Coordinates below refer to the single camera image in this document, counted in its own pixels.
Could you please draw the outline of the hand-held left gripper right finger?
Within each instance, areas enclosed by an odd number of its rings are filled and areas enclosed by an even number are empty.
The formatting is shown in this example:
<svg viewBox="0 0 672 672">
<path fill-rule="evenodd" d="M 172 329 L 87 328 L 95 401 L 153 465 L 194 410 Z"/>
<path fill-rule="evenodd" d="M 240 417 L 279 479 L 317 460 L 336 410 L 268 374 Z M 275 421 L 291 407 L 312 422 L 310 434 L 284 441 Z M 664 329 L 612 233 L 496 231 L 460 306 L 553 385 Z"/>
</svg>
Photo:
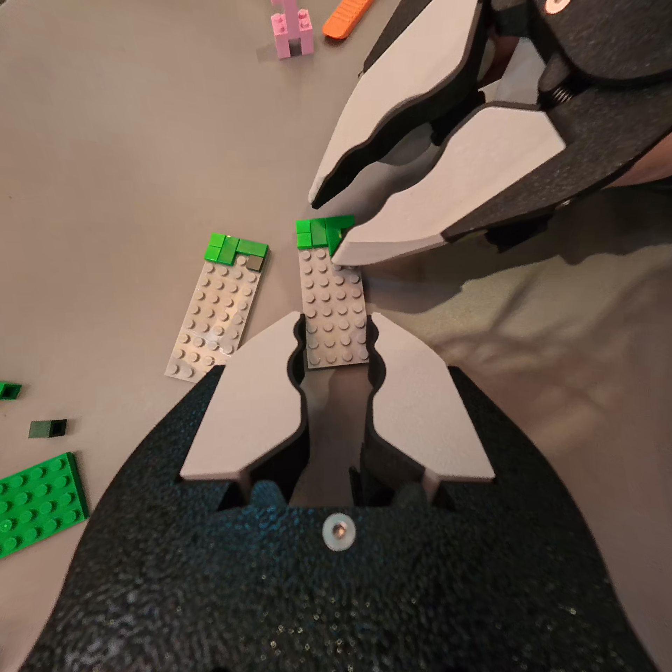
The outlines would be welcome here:
<svg viewBox="0 0 672 672">
<path fill-rule="evenodd" d="M 418 484 L 428 501 L 443 483 L 496 475 L 449 368 L 432 348 L 381 313 L 367 318 L 368 380 L 359 482 L 362 501 L 391 501 Z"/>
</svg>

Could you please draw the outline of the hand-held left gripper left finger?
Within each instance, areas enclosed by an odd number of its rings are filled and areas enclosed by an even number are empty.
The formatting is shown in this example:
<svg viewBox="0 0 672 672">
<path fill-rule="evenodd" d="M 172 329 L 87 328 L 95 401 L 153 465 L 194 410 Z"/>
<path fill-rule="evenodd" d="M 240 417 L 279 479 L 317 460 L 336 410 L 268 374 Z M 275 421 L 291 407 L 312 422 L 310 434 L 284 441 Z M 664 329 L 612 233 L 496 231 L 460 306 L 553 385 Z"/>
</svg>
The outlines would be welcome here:
<svg viewBox="0 0 672 672">
<path fill-rule="evenodd" d="M 305 318 L 291 312 L 224 366 L 180 471 L 186 481 L 232 481 L 246 497 L 258 481 L 291 499 L 309 458 Z"/>
</svg>

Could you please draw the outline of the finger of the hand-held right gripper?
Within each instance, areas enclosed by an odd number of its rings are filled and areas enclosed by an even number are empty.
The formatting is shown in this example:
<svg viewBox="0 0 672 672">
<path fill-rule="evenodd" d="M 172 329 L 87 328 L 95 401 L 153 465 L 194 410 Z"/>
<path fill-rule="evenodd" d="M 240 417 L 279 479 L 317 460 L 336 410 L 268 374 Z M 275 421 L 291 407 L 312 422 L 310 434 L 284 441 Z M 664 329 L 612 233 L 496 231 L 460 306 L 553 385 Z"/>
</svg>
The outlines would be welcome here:
<svg viewBox="0 0 672 672">
<path fill-rule="evenodd" d="M 479 109 L 448 139 L 432 170 L 351 229 L 338 265 L 376 264 L 442 246 L 442 232 L 564 150 L 549 117 L 510 105 Z"/>
<path fill-rule="evenodd" d="M 485 23 L 483 1 L 400 1 L 340 114 L 311 206 L 326 204 L 411 130 L 476 89 Z"/>
</svg>

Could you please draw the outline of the grey plate with green tiles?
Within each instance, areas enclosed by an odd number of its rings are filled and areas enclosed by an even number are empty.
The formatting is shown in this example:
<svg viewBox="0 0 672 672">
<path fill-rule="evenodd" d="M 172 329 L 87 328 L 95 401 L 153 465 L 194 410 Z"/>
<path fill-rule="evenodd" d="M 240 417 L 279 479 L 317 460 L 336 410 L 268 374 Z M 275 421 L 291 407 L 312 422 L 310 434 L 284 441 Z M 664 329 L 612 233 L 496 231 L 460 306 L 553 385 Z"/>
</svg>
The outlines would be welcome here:
<svg viewBox="0 0 672 672">
<path fill-rule="evenodd" d="M 353 215 L 296 221 L 309 370 L 368 362 L 362 275 L 332 258 L 354 225 Z"/>
</svg>

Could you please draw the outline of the orange brick separator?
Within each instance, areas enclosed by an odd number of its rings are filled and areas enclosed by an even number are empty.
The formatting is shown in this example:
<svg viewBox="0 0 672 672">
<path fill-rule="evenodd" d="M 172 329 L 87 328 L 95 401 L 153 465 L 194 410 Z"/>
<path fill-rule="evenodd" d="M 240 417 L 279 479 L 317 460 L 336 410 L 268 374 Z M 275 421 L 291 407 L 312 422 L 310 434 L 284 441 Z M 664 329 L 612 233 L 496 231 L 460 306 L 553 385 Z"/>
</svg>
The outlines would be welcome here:
<svg viewBox="0 0 672 672">
<path fill-rule="evenodd" d="M 340 1 L 323 24 L 323 35 L 332 40 L 344 40 L 357 26 L 374 1 Z"/>
</svg>

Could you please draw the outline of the grey plate with olive tile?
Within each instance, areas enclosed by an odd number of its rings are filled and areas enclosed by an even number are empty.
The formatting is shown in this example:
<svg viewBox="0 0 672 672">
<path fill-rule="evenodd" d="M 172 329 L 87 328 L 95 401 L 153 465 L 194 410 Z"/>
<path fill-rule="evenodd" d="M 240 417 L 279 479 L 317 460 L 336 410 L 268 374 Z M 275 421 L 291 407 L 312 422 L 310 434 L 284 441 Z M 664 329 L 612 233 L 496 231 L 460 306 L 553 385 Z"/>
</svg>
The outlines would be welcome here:
<svg viewBox="0 0 672 672">
<path fill-rule="evenodd" d="M 238 350 L 259 289 L 268 245 L 212 233 L 204 266 L 164 371 L 196 383 Z"/>
</svg>

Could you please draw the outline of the pink brick figure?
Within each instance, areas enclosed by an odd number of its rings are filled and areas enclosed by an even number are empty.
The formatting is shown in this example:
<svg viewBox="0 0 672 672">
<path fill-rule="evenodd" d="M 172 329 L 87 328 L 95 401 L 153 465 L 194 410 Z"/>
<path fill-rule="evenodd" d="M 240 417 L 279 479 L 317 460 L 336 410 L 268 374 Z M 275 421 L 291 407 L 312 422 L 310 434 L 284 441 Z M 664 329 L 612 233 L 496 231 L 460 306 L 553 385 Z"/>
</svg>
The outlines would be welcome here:
<svg viewBox="0 0 672 672">
<path fill-rule="evenodd" d="M 271 1 L 281 12 L 271 16 L 275 49 L 279 59 L 291 56 L 291 44 L 299 41 L 300 54 L 314 53 L 313 26 L 309 12 L 298 8 L 297 1 Z"/>
</svg>

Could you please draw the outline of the large green studded plate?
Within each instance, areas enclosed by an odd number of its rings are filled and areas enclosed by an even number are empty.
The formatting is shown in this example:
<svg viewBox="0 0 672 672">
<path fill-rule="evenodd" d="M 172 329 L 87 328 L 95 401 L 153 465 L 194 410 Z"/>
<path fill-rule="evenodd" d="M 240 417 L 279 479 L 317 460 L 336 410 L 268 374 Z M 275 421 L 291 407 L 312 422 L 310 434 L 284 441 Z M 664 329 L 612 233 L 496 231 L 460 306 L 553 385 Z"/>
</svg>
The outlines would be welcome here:
<svg viewBox="0 0 672 672">
<path fill-rule="evenodd" d="M 1 478 L 1 558 L 89 517 L 75 455 L 68 451 Z"/>
</svg>

